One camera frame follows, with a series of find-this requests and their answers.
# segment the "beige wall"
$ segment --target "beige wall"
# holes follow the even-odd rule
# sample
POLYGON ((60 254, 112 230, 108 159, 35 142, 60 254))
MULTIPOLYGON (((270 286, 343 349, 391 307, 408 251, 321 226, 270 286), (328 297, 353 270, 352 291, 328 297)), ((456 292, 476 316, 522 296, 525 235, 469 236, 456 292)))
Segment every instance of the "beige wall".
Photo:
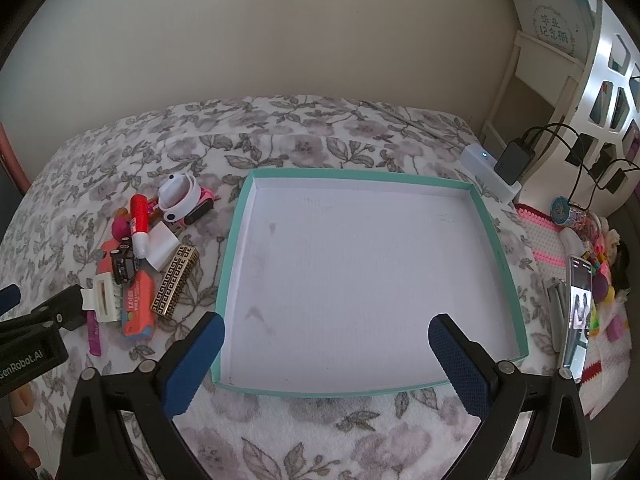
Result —
POLYGON ((479 131, 517 28, 511 0, 48 0, 0 72, 0 121, 30 178, 91 127, 219 96, 383 100, 479 131))

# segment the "floral bedspread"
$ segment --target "floral bedspread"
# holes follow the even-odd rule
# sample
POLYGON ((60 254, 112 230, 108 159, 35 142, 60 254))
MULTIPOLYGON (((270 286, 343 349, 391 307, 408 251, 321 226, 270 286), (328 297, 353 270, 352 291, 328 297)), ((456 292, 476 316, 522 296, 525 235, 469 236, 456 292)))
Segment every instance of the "floral bedspread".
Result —
MULTIPOLYGON (((477 142, 453 115, 382 107, 454 142, 477 142)), ((242 183, 251 168, 267 166, 399 171, 474 182, 494 218, 520 296, 530 349, 522 369, 549 373, 554 361, 550 325, 526 232, 513 206, 499 203, 473 181, 459 156, 459 150, 370 105, 316 96, 177 105, 68 140, 33 183, 0 246, 1 285, 17 283, 23 296, 12 316, 27 313, 68 284, 92 285, 111 216, 134 192, 151 196, 165 175, 190 171, 222 199, 183 233, 183 242, 198 248, 200 264, 174 318, 159 319, 151 341, 131 344, 119 323, 102 325, 97 358, 88 353, 85 327, 63 331, 68 361, 33 381, 46 427, 62 439, 85 367, 109 374, 159 359, 212 307, 242 183)), ((125 416, 149 478, 161 478, 135 418, 125 416)), ((188 411, 174 421, 213 478, 435 480, 479 419, 466 414, 450 386, 377 397, 285 399, 238 394, 214 386, 207 376, 188 411)), ((514 432, 495 478, 507 473, 521 437, 522 431, 514 432)))

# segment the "metal screw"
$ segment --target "metal screw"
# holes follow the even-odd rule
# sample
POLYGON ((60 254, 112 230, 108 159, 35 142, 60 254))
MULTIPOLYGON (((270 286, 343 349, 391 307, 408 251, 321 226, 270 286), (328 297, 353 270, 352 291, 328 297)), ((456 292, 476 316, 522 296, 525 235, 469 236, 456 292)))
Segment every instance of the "metal screw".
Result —
POLYGON ((140 370, 143 374, 148 374, 152 372, 156 368, 156 362, 153 359, 147 359, 146 361, 142 361, 140 366, 138 366, 138 370, 140 370))
POLYGON ((563 379, 573 379, 574 375, 571 373, 571 370, 569 370, 569 368, 563 366, 562 368, 560 368, 558 370, 558 373, 560 374, 560 377, 562 377, 563 379))
POLYGON ((82 377, 83 380, 88 381, 89 379, 93 379, 94 375, 95 375, 95 369, 87 368, 84 370, 84 372, 80 374, 80 377, 82 377))
POLYGON ((513 374, 515 369, 516 367, 508 361, 500 361, 498 363, 498 370, 500 370, 503 374, 513 374))

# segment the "finger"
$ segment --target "finger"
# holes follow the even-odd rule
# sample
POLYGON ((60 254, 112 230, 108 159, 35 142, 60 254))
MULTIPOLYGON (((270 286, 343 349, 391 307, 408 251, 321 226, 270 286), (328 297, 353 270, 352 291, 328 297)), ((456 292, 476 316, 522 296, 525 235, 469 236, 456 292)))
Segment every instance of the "finger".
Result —
POLYGON ((23 452, 29 447, 29 433, 18 420, 14 420, 14 424, 9 429, 9 438, 19 452, 23 452))
POLYGON ((28 383, 9 394, 9 404, 14 416, 23 416, 33 411, 33 394, 28 383))
POLYGON ((22 458, 27 463, 27 465, 31 468, 36 469, 40 467, 40 457, 36 453, 36 450, 33 447, 28 447, 22 452, 22 458))

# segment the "black power adapter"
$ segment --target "black power adapter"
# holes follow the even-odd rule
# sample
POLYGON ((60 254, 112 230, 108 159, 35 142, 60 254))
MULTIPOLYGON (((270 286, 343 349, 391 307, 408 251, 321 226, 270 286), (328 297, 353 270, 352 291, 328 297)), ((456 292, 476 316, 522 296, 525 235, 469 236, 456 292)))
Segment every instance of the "black power adapter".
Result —
POLYGON ((495 173, 510 186, 520 178, 535 155, 531 148, 524 146, 522 139, 512 140, 495 163, 495 173))

